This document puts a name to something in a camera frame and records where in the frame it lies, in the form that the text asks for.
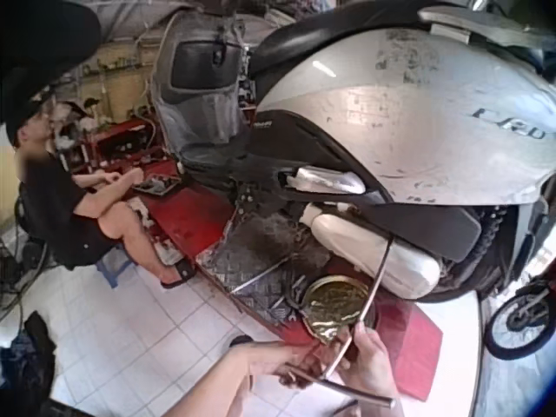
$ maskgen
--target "human hand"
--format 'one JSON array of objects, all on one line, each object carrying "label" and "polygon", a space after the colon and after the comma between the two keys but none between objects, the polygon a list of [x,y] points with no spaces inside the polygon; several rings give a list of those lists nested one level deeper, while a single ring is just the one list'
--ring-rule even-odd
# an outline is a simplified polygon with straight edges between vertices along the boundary
[{"label": "human hand", "polygon": [[140,184],[145,180],[145,174],[142,172],[142,169],[140,168],[133,168],[132,170],[126,172],[125,175],[131,178],[133,185]]},{"label": "human hand", "polygon": [[321,362],[313,355],[317,345],[292,346],[280,341],[244,343],[232,347],[235,354],[242,356],[250,375],[276,375],[288,387],[304,388],[310,384],[291,374],[286,363],[301,367],[307,373],[318,377]]},{"label": "human hand", "polygon": [[[326,364],[331,363],[341,345],[349,338],[349,329],[341,328],[328,347],[322,348],[319,356]],[[398,397],[398,388],[390,366],[388,351],[378,333],[357,323],[354,330],[354,344],[358,349],[357,358],[350,362],[345,357],[337,367],[338,375],[351,388],[367,391],[385,397]]]},{"label": "human hand", "polygon": [[118,181],[122,175],[119,172],[104,172],[102,173],[103,180],[108,184]]}]

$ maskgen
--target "silver scooter body panel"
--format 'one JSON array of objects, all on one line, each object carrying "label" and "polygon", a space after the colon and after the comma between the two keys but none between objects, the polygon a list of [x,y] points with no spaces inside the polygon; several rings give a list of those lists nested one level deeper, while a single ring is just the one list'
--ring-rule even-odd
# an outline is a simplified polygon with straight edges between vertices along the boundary
[{"label": "silver scooter body panel", "polygon": [[395,202],[535,202],[556,169],[556,89],[525,63],[425,31],[363,32],[287,73],[257,111],[325,130]]}]

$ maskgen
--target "scooter rear wheel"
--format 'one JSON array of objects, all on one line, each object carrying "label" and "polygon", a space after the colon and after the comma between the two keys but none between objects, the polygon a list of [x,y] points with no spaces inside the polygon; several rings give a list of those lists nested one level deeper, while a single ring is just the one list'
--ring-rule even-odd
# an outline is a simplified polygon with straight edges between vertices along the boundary
[{"label": "scooter rear wheel", "polygon": [[[504,361],[523,358],[542,348],[553,336],[556,330],[556,301],[550,295],[540,301],[546,304],[543,307],[548,310],[546,319],[542,323],[537,320],[533,325],[519,326],[520,331],[511,329],[512,325],[509,321],[512,313],[538,293],[539,288],[531,288],[531,291],[526,294],[515,295],[506,301],[488,322],[484,341],[486,348],[493,356]],[[505,328],[505,334],[500,332],[500,327]],[[520,338],[526,342],[519,346],[508,346],[508,343],[501,342],[504,336],[506,337],[505,341],[516,341]]]}]

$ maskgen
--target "motorcycle lift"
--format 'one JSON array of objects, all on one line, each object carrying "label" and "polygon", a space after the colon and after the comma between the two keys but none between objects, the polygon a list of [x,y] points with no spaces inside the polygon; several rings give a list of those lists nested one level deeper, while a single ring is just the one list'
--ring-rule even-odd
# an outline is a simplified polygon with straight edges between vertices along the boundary
[{"label": "motorcycle lift", "polygon": [[[172,162],[148,167],[147,175],[175,175]],[[243,312],[286,342],[313,340],[301,317],[287,304],[284,288],[301,276],[303,290],[315,278],[346,275],[370,284],[369,277],[331,255],[309,231],[281,215],[252,216],[223,239],[234,208],[193,184],[155,198],[141,195],[150,216],[175,246]],[[414,303],[379,290],[374,300],[376,330],[390,353],[399,390],[426,401],[440,356],[441,330]]]}]

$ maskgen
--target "diamond plate footrest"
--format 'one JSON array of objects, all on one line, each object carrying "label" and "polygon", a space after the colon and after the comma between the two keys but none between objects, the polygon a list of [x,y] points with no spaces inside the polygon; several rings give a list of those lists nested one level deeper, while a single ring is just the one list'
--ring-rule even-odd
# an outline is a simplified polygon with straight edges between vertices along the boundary
[{"label": "diamond plate footrest", "polygon": [[196,257],[197,263],[230,293],[274,325],[284,322],[291,313],[285,301],[275,305],[283,289],[301,275],[314,275],[329,259],[328,250],[308,228],[280,214],[267,218],[251,215],[229,233],[225,242]]}]

